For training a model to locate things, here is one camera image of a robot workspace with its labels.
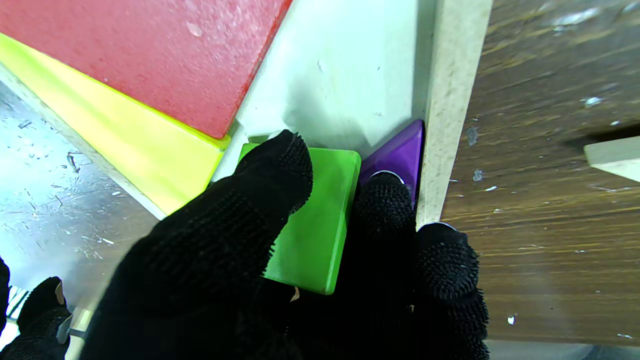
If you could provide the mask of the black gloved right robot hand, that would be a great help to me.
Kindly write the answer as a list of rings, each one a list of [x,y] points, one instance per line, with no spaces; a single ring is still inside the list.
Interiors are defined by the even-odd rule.
[[[58,276],[50,276],[29,293],[16,321],[19,334],[1,350],[0,358],[64,360],[72,322],[63,282]]]

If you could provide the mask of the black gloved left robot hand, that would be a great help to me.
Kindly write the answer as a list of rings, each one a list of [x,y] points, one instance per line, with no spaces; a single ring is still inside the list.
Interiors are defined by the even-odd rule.
[[[479,259],[446,223],[416,228],[409,190],[375,173],[350,212],[345,263],[322,297],[263,276],[310,198],[289,130],[158,224],[123,257],[82,360],[488,360]]]

